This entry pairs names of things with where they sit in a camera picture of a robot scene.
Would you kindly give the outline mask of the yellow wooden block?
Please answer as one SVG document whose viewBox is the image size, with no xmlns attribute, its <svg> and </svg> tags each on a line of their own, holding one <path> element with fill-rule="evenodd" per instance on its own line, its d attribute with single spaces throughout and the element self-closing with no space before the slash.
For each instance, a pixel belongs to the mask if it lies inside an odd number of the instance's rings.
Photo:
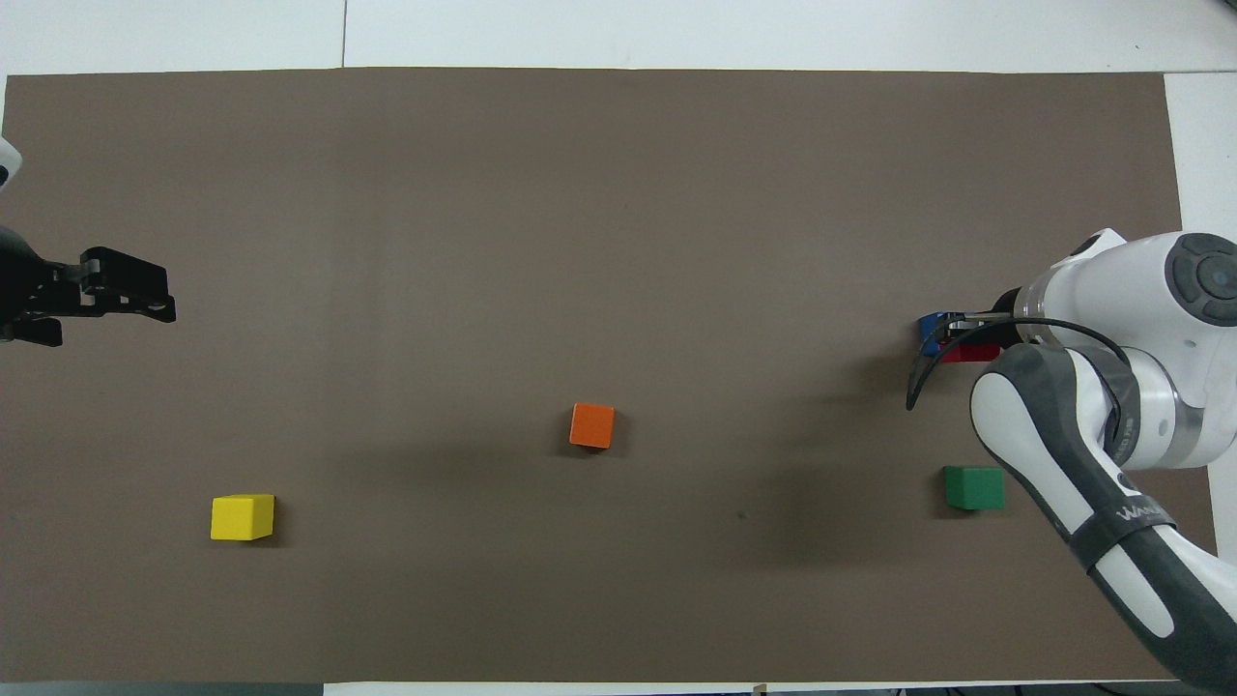
<svg viewBox="0 0 1237 696">
<path fill-rule="evenodd" d="M 273 533 L 275 494 L 220 494 L 212 499 L 212 540 L 255 541 Z"/>
</svg>

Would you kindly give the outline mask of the brown paper table mat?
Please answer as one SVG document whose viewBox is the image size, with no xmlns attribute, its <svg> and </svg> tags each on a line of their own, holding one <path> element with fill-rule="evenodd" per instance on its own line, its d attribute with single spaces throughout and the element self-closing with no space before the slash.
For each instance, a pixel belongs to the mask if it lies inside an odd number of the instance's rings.
<svg viewBox="0 0 1237 696">
<path fill-rule="evenodd" d="M 922 314 L 1181 227 L 1162 75 L 14 75 L 4 134 L 0 224 L 178 318 L 0 345 L 0 682 L 1166 677 L 1016 481 L 945 504 L 978 366 L 903 407 Z"/>
</svg>

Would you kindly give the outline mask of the orange wooden block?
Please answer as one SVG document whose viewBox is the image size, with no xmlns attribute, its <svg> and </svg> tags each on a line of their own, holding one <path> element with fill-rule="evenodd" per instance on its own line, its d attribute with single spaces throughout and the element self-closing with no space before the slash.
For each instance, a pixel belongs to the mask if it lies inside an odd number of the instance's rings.
<svg viewBox="0 0 1237 696">
<path fill-rule="evenodd" d="M 615 424 L 614 405 L 575 402 L 571 405 L 568 443 L 576 448 L 606 450 L 614 445 Z"/>
</svg>

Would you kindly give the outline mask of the green wooden block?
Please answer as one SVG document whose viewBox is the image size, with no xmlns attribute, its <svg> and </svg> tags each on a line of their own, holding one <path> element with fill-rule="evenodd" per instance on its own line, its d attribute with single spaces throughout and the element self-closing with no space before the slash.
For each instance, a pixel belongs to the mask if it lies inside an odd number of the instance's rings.
<svg viewBox="0 0 1237 696">
<path fill-rule="evenodd" d="M 999 467 L 943 469 L 945 503 L 959 511 L 1006 508 L 1006 472 Z"/>
</svg>

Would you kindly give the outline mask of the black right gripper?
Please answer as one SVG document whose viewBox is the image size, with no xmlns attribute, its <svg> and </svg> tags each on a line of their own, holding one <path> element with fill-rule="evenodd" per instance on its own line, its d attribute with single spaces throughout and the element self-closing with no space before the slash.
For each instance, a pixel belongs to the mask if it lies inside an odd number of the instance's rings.
<svg viewBox="0 0 1237 696">
<path fill-rule="evenodd" d="M 1021 294 L 1023 294 L 1021 289 L 1004 292 L 998 297 L 998 300 L 995 300 L 993 312 L 946 312 L 944 314 L 945 342 L 959 342 L 964 334 L 980 331 L 981 328 L 993 321 L 1001 323 L 1001 325 L 1017 325 L 1025 316 Z"/>
</svg>

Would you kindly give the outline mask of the blue wooden block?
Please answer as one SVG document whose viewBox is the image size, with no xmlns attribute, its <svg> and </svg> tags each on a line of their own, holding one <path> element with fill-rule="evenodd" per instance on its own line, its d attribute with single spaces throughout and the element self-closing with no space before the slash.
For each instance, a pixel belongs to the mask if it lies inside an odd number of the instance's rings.
<svg viewBox="0 0 1237 696">
<path fill-rule="evenodd" d="M 956 339 L 952 326 L 962 319 L 962 312 L 933 312 L 920 316 L 917 321 L 920 337 L 919 356 L 931 360 L 936 354 L 941 354 L 943 349 Z"/>
</svg>

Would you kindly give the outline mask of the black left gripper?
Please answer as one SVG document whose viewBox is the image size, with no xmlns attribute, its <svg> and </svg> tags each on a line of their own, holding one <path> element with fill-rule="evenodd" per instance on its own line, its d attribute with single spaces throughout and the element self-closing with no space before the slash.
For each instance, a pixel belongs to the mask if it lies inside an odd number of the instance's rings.
<svg viewBox="0 0 1237 696">
<path fill-rule="evenodd" d="M 0 226 L 0 342 L 63 344 L 62 316 L 78 316 L 80 289 L 89 295 L 169 295 L 167 271 L 115 248 L 80 252 L 80 286 L 66 265 L 40 257 L 14 229 Z M 176 321 L 174 300 L 94 300 L 94 316 L 139 314 Z"/>
</svg>

